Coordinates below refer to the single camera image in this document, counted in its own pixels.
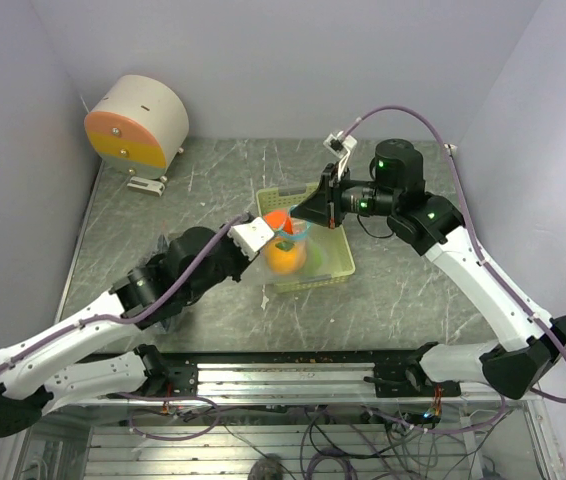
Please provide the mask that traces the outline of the yellow-orange peach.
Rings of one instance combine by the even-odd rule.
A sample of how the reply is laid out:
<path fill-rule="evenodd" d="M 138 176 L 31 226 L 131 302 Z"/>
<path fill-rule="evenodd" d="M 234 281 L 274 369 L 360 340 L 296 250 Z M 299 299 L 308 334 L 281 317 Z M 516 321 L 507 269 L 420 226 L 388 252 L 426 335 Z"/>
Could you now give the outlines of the yellow-orange peach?
<path fill-rule="evenodd" d="M 278 275 L 291 275 L 298 272 L 306 262 L 306 243 L 278 236 L 266 245 L 263 256 L 272 272 Z"/>

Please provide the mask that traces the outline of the blue-zipper clear bag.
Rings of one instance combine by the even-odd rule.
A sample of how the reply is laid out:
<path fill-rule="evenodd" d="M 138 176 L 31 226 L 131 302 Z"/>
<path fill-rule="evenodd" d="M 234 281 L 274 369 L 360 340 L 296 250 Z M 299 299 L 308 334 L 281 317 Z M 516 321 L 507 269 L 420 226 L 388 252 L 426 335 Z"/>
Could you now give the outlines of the blue-zipper clear bag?
<path fill-rule="evenodd" d="M 332 252 L 333 232 L 291 216 L 291 207 L 260 209 L 259 214 L 274 231 L 243 274 L 250 286 L 315 283 L 332 278 L 338 261 Z"/>

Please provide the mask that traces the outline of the orange fruit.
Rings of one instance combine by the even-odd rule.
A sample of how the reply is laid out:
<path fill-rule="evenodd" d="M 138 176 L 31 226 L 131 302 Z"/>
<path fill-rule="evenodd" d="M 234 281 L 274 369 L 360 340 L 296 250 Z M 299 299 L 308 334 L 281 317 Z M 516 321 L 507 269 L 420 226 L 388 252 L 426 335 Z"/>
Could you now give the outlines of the orange fruit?
<path fill-rule="evenodd" d="M 289 212 L 285 209 L 271 211 L 263 216 L 264 221 L 275 232 L 293 235 L 292 220 Z"/>

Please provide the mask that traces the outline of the green apple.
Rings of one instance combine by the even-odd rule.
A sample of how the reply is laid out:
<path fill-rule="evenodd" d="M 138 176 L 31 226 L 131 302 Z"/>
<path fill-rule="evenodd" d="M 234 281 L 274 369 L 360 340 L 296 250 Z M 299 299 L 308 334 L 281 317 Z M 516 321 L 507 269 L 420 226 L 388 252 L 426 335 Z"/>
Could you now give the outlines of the green apple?
<path fill-rule="evenodd" d="M 310 272 L 317 272 L 325 263 L 326 253 L 318 244 L 311 244 L 307 249 L 306 267 Z"/>

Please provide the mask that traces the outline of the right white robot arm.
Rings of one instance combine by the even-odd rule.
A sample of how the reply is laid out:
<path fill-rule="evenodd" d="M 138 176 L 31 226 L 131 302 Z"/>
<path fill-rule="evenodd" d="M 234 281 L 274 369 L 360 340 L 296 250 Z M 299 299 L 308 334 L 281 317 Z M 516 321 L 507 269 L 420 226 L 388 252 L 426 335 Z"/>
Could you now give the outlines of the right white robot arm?
<path fill-rule="evenodd" d="M 326 165 L 316 190 L 292 209 L 292 217 L 330 229 L 348 214 L 384 218 L 394 237 L 453 281 L 496 336 L 478 344 L 423 345 L 403 373 L 405 387 L 422 396 L 444 382 L 476 382 L 509 399 L 532 391 L 565 353 L 566 316 L 552 316 L 525 295 L 493 264 L 454 204 L 427 191 L 423 156 L 412 143 L 378 143 L 367 180 L 350 177 L 353 137 L 331 135 L 324 145 L 338 160 Z"/>

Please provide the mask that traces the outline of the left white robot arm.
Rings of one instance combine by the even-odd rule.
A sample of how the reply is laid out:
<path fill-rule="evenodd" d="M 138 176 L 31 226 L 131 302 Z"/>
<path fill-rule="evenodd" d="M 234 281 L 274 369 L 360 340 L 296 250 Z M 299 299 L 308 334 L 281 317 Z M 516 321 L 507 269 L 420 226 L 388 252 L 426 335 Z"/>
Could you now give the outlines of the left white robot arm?
<path fill-rule="evenodd" d="M 247 226 L 192 227 L 76 314 L 0 349 L 0 438 L 84 399 L 175 390 L 181 382 L 153 345 L 104 361 L 87 358 L 179 315 L 223 281 L 240 281 L 263 247 L 254 232 Z"/>

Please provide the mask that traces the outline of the yellow-green perforated plastic basket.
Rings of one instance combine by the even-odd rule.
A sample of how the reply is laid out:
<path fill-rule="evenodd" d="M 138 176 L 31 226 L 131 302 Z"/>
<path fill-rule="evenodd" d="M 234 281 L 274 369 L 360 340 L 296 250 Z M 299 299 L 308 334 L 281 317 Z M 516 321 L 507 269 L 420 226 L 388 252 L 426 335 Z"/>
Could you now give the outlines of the yellow-green perforated plastic basket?
<path fill-rule="evenodd" d="M 297 184 L 292 187 L 272 187 L 258 190 L 256 205 L 260 215 L 289 209 L 306 199 L 317 188 L 318 183 Z M 325 263 L 317 272 L 310 272 L 304 266 L 291 275 L 278 275 L 272 272 L 263 254 L 253 267 L 254 280 L 264 285 L 273 285 L 278 292 L 290 292 L 344 282 L 355 272 L 354 259 L 343 227 L 334 230 L 310 226 L 306 249 L 318 244 L 326 253 Z"/>

